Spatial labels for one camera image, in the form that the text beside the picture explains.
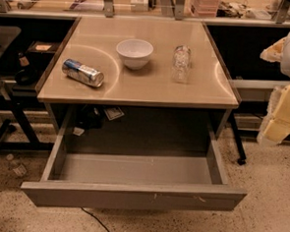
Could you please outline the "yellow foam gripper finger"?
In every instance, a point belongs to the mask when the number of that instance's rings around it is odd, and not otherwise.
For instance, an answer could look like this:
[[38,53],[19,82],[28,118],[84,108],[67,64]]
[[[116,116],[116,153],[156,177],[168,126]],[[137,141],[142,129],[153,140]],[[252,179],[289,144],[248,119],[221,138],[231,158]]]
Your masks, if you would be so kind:
[[262,60],[265,60],[269,63],[280,62],[281,56],[283,53],[283,45],[286,39],[284,37],[277,40],[271,46],[266,48],[260,55]]
[[273,89],[257,136],[257,142],[264,146],[281,144],[290,135],[290,85]]

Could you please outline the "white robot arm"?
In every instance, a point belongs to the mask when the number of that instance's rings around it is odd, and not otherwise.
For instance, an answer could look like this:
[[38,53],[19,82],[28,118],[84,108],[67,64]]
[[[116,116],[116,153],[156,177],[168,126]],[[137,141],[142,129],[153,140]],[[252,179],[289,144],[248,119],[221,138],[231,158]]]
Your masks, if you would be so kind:
[[[290,78],[290,32],[266,48],[260,58],[279,62],[281,73]],[[290,135],[290,85],[273,89],[266,111],[257,141],[264,146],[281,144]]]

